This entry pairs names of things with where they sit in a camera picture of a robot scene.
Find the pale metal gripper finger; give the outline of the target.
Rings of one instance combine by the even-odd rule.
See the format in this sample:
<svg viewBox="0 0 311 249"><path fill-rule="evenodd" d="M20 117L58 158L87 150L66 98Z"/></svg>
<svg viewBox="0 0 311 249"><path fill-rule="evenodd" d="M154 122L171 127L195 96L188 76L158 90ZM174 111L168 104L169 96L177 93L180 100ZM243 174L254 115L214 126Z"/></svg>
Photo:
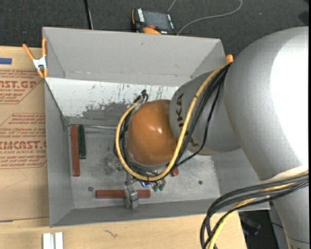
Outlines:
<svg viewBox="0 0 311 249"><path fill-rule="evenodd" d="M131 209L136 209L139 206L138 191L134 187L129 188L129 200Z"/></svg>
<svg viewBox="0 0 311 249"><path fill-rule="evenodd" d="M127 208L131 207L131 186L126 185L124 189L125 201L124 204Z"/></svg>

